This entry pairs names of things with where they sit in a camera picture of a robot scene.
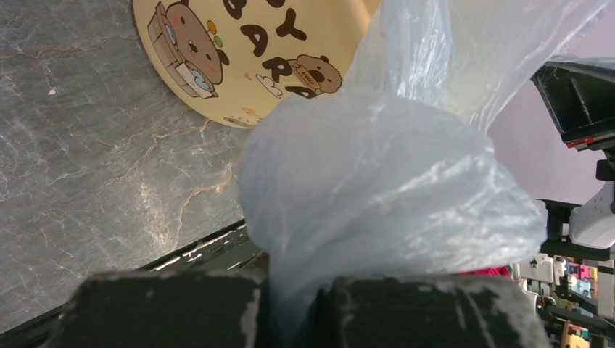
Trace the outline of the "light blue plastic trash bag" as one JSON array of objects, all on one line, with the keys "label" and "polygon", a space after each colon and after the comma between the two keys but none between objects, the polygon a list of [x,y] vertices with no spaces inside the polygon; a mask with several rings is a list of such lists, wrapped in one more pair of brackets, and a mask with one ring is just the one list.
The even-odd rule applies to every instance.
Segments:
[{"label": "light blue plastic trash bag", "polygon": [[244,147],[239,201],[299,347],[338,276],[461,273],[535,256],[546,219],[487,129],[607,1],[383,1],[342,87],[291,96]]}]

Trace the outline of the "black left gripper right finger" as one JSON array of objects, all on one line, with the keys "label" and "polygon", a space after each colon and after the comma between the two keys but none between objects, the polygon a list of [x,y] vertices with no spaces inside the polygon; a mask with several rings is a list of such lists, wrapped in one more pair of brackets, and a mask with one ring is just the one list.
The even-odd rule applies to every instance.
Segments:
[{"label": "black left gripper right finger", "polygon": [[307,322],[308,347],[550,347],[510,279],[481,275],[338,278]]}]

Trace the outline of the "yellow trash bin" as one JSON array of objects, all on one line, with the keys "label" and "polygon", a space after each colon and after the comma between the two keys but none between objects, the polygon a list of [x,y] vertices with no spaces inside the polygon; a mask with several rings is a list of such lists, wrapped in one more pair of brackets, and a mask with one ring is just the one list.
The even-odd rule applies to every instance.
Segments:
[{"label": "yellow trash bin", "polygon": [[377,1],[137,0],[136,29],[169,89],[199,114],[252,128],[290,96],[340,89]]}]

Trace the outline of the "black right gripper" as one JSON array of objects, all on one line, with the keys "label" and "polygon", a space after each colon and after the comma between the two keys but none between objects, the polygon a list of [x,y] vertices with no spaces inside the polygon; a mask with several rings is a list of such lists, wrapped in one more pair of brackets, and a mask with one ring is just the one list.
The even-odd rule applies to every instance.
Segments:
[{"label": "black right gripper", "polygon": [[612,59],[552,59],[532,82],[568,148],[614,150]]}]

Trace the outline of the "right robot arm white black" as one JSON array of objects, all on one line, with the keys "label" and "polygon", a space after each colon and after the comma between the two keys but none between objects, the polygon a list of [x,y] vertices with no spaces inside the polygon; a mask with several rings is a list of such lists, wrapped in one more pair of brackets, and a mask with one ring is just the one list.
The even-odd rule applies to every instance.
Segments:
[{"label": "right robot arm white black", "polygon": [[533,76],[561,140],[578,152],[603,152],[603,187],[578,205],[546,199],[548,238],[541,251],[608,261],[614,246],[614,59],[556,57]]}]

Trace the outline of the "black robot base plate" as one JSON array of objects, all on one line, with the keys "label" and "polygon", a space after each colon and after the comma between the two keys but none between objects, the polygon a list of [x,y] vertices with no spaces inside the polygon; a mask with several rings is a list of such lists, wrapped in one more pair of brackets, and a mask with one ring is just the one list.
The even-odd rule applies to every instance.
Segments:
[{"label": "black robot base plate", "polygon": [[[100,281],[140,281],[163,279],[186,271],[241,269],[262,255],[262,249],[249,238],[245,221],[239,220],[140,268],[94,274],[76,288],[73,294],[77,295],[86,286]],[[73,299],[69,299],[60,306],[5,331],[1,334],[1,345],[41,346],[51,336],[73,302]]]}]

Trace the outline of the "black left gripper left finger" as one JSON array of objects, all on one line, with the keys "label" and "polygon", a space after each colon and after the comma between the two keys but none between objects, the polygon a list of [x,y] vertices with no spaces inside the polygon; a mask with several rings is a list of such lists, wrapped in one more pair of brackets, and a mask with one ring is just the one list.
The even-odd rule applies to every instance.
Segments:
[{"label": "black left gripper left finger", "polygon": [[100,281],[74,302],[49,347],[270,347],[268,288],[252,270]]}]

